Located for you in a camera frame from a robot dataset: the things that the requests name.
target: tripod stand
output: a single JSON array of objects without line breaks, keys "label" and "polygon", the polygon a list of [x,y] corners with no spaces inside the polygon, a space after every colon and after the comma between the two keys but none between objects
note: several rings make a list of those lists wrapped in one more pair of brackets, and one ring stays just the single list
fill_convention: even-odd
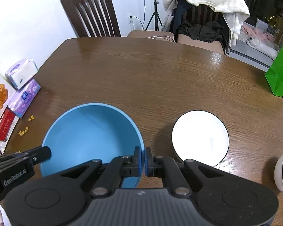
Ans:
[{"label": "tripod stand", "polygon": [[162,26],[162,23],[161,23],[161,20],[159,18],[159,13],[157,12],[157,4],[158,4],[158,1],[157,0],[154,0],[154,13],[152,14],[151,18],[150,18],[150,21],[146,27],[145,30],[148,29],[153,17],[154,17],[154,24],[155,24],[155,31],[159,31],[159,28],[158,28],[158,21],[160,22],[161,26]]}]

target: chair seat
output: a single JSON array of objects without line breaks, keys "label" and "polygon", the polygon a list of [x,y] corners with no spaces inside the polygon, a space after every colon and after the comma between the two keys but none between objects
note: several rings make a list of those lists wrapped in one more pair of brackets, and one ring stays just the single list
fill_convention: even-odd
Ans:
[{"label": "chair seat", "polygon": [[[151,36],[169,36],[174,39],[174,34],[172,32],[166,31],[131,31],[127,37],[134,37],[134,38],[147,38]],[[156,40],[166,40],[170,41],[171,38],[155,38]]]},{"label": "chair seat", "polygon": [[200,47],[206,50],[210,50],[216,53],[224,54],[224,50],[222,48],[221,42],[215,40],[213,42],[205,42],[201,40],[193,40],[187,35],[178,34],[178,43],[190,45],[194,47]]}]

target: floor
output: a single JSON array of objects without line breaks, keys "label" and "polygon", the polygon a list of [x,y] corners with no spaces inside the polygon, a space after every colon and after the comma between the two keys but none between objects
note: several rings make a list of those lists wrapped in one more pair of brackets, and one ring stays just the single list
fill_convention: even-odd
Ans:
[{"label": "floor", "polygon": [[236,51],[238,53],[247,55],[247,58],[251,58],[254,61],[259,61],[262,64],[265,64],[267,67],[271,66],[273,63],[273,60],[270,57],[256,49],[251,48],[246,44],[246,42],[240,40],[237,40],[236,46],[231,47],[231,51]]},{"label": "floor", "polygon": [[250,65],[252,65],[252,66],[255,66],[256,68],[261,69],[261,70],[263,70],[263,71],[265,71],[265,72],[267,72],[267,70],[268,70],[268,67],[264,66],[263,64],[258,63],[258,62],[255,62],[255,61],[253,61],[253,60],[251,60],[251,59],[248,59],[248,58],[246,58],[246,57],[244,57],[244,56],[241,56],[241,55],[239,55],[239,54],[237,54],[237,53],[230,52],[230,53],[229,53],[229,57],[238,59],[238,60],[240,60],[240,61],[242,61],[242,62],[245,62],[245,63],[247,63],[247,64],[250,64]]}]

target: wood grain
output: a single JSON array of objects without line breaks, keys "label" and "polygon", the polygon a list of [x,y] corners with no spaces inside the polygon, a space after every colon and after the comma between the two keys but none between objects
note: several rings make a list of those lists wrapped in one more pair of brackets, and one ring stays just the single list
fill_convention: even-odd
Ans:
[{"label": "wood grain", "polygon": [[[224,122],[230,136],[229,152],[217,168],[271,188],[280,201],[273,225],[283,225],[283,192],[273,181],[283,154],[283,98],[272,95],[263,71],[178,43],[86,37],[66,40],[35,79],[41,91],[18,122],[7,153],[41,145],[66,110],[103,102],[134,120],[154,154],[176,158],[174,122],[187,111],[206,110]],[[30,115],[35,120],[28,122]],[[20,137],[26,126],[28,133]],[[139,186],[160,187],[161,182],[143,177]]]}]

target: metal bolt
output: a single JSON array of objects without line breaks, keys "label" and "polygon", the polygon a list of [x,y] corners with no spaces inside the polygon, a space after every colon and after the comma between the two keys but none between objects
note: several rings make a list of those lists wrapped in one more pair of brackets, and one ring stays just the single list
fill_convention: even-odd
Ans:
[{"label": "metal bolt", "polygon": [[124,159],[124,164],[128,164],[128,163],[131,163],[132,162],[132,157],[131,156],[128,156],[128,155],[124,155],[123,156],[123,159]]},{"label": "metal bolt", "polygon": [[97,187],[97,188],[94,188],[92,190],[92,193],[95,194],[95,195],[104,195],[108,192],[108,190],[106,188],[103,188],[103,187]]},{"label": "metal bolt", "polygon": [[188,193],[190,193],[190,190],[185,187],[179,187],[175,189],[175,193],[178,195],[187,195]]}]

